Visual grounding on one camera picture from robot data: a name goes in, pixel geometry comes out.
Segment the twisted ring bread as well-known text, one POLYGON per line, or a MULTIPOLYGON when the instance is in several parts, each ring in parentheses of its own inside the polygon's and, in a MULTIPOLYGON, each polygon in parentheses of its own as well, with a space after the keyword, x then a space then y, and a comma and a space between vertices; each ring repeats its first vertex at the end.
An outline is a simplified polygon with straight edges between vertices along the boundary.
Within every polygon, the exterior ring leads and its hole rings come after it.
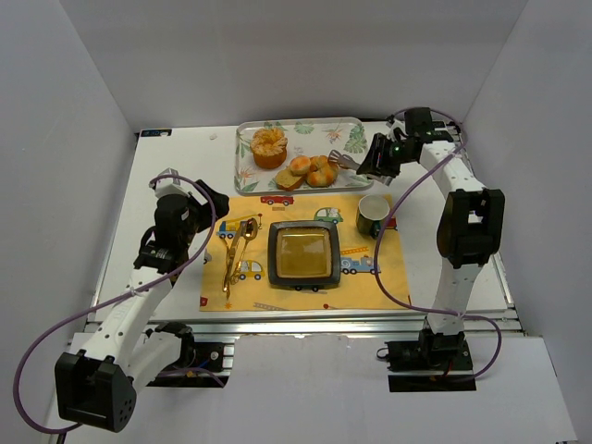
POLYGON ((325 155, 310 158, 311 165, 306 175, 306 182, 313 188, 327 188, 339 176, 339 165, 330 162, 325 155))

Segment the metal serving tongs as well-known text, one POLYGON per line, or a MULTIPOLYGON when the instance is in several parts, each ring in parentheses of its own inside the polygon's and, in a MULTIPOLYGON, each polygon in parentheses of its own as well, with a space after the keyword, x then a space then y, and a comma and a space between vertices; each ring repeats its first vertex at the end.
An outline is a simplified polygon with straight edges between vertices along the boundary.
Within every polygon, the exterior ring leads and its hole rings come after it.
MULTIPOLYGON (((335 149, 330 151, 327 158, 328 158, 329 162, 337 164, 342 169, 349 169, 354 172, 356 172, 358 167, 360 166, 360 164, 356 163, 349 155, 342 154, 341 152, 339 152, 338 150, 335 150, 335 149)), ((389 186, 391 184, 391 182, 393 181, 393 178, 387 177, 387 176, 377 176, 374 174, 365 174, 365 173, 363 173, 362 176, 366 177, 367 179, 371 179, 376 182, 382 183, 386 186, 389 186)))

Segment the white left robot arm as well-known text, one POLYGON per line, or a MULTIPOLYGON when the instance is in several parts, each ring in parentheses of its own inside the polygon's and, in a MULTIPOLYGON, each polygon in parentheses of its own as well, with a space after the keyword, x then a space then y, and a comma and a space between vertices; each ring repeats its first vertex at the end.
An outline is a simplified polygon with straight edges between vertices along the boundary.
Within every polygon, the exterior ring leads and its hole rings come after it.
POLYGON ((140 338, 155 309, 173 290, 191 262, 196 234, 214 233, 229 212, 229 198, 197 180, 199 203, 171 173, 155 179, 154 223, 141 241, 124 298, 76 352, 55 364, 57 410, 61 419, 121 431, 130 421, 139 393, 171 365, 187 366, 195 354, 191 329, 168 322, 140 338))

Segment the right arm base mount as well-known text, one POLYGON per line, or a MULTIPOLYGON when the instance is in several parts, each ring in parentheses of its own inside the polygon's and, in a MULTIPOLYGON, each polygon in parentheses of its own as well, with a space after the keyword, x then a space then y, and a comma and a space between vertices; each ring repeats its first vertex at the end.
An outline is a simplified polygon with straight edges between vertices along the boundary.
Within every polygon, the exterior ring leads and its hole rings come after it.
POLYGON ((393 340, 376 351, 388 365, 392 393, 475 391, 473 360, 465 335, 434 333, 429 328, 415 340, 393 340))

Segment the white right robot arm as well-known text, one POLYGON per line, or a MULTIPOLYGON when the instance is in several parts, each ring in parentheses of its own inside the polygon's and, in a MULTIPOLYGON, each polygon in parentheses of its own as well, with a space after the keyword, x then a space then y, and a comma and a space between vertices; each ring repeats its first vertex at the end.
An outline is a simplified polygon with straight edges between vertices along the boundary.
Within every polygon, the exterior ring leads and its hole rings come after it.
POLYGON ((405 164, 424 174, 410 189, 432 179, 445 199, 436 234, 442 266, 431 307, 422 308, 424 328, 434 336, 456 337, 476 278, 500 248, 505 196, 479 181, 462 152, 468 136, 462 124, 429 107, 408 107, 388 116, 388 133, 374 135, 359 175, 396 178, 405 164))

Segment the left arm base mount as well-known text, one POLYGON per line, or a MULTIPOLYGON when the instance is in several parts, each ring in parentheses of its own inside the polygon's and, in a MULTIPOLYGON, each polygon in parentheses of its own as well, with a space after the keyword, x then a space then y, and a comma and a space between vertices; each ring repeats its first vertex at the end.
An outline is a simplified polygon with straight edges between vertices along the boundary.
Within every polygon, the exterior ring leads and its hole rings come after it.
POLYGON ((156 379, 194 377, 218 374, 224 369, 224 342, 199 341, 190 326, 165 322, 145 331, 143 350, 148 368, 154 368, 156 379))

